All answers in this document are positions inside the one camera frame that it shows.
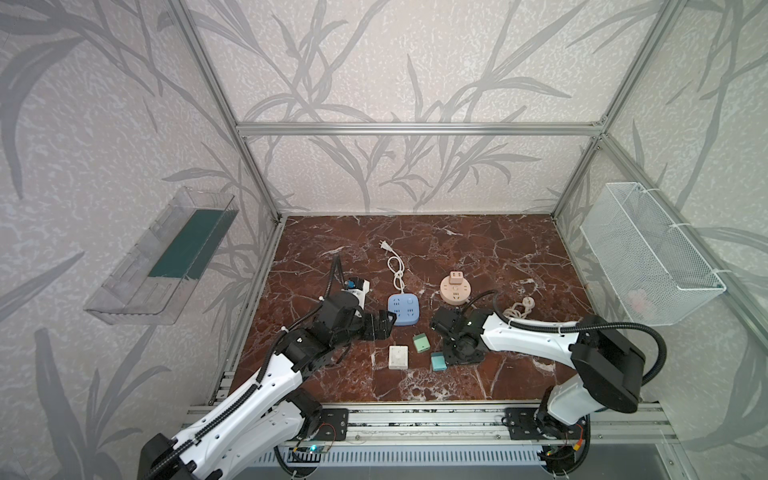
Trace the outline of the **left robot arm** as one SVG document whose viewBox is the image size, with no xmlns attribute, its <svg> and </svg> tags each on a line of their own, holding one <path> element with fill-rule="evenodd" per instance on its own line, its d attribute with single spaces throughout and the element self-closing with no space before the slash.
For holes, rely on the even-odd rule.
<svg viewBox="0 0 768 480">
<path fill-rule="evenodd" d="M 384 340 L 396 314 L 364 310 L 365 294 L 325 297 L 307 324 L 279 333 L 262 367 L 225 401 L 173 437 L 141 450 L 141 479 L 232 479 L 264 453 L 316 433 L 322 406 L 302 384 L 356 341 Z"/>
</svg>

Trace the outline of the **pink round power strip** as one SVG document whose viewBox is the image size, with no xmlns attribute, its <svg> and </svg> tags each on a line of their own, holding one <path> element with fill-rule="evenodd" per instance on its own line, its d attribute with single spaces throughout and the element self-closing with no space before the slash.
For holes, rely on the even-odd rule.
<svg viewBox="0 0 768 480">
<path fill-rule="evenodd" d="M 471 295 L 471 285 L 469 281 L 464 277 L 465 282 L 463 285 L 452 287 L 448 282 L 449 274 L 444 277 L 440 283 L 439 294 L 442 300 L 452 306 L 465 304 Z"/>
</svg>

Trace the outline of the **teal plug adapter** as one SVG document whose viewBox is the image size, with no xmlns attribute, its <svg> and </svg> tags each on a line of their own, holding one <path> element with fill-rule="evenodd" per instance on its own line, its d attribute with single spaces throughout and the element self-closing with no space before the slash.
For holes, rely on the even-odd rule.
<svg viewBox="0 0 768 480">
<path fill-rule="evenodd" d="M 441 372 L 447 369 L 446 359 L 442 353 L 432 353 L 430 356 L 430 362 L 433 372 Z"/>
</svg>

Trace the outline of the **pink plug adapter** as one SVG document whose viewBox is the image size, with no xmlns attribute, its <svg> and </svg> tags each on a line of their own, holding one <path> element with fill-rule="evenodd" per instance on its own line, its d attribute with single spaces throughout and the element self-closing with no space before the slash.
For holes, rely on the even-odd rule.
<svg viewBox="0 0 768 480">
<path fill-rule="evenodd" d="M 461 271 L 451 271 L 448 276 L 448 282 L 452 287 L 459 287 L 464 284 L 465 278 Z"/>
</svg>

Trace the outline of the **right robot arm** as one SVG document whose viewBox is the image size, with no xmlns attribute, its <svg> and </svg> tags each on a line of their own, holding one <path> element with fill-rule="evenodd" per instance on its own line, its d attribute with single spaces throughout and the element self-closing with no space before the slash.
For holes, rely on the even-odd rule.
<svg viewBox="0 0 768 480">
<path fill-rule="evenodd" d="M 667 360 L 667 345 L 655 329 L 608 322 L 588 315 L 578 322 L 511 319 L 497 310 L 440 308 L 430 327 L 443 338 L 449 366 L 481 363 L 489 352 L 513 352 L 562 364 L 575 375 L 545 392 L 535 427 L 554 437 L 594 412 L 637 411 L 641 388 Z"/>
</svg>

